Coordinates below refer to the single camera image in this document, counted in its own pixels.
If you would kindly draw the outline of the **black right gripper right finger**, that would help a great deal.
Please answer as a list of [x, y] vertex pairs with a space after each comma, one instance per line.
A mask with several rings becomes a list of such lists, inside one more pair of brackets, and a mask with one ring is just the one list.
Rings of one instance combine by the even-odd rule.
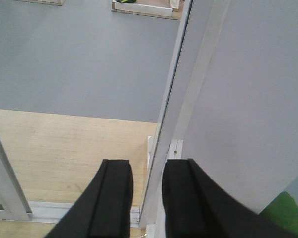
[[162, 197], [168, 238], [298, 237], [238, 202], [193, 159], [167, 160]]

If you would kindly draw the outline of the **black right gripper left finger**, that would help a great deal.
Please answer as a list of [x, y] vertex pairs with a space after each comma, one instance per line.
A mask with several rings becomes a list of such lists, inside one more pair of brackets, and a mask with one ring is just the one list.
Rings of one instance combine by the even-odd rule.
[[128, 238], [133, 198], [127, 160], [104, 159], [86, 190], [48, 238]]

